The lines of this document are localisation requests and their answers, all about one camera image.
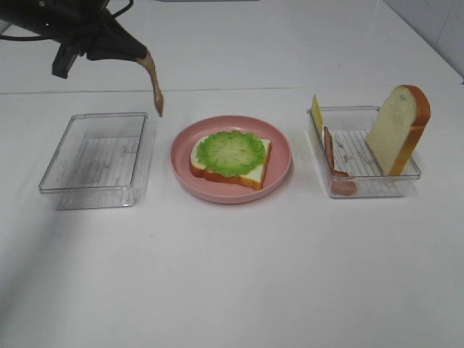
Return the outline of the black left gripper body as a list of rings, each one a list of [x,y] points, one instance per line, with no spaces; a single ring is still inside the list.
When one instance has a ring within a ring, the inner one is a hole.
[[[86,52],[93,33],[112,16],[107,5],[107,1],[2,1],[1,20],[34,35],[1,35],[1,40],[53,40]]]

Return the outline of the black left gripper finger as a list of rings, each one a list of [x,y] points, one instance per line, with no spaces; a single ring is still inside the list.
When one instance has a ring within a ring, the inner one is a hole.
[[[86,58],[91,61],[145,59],[147,48],[128,33],[116,19],[109,19],[93,33]]]
[[[79,51],[75,47],[61,44],[52,63],[51,73],[59,78],[68,78],[68,73]]]

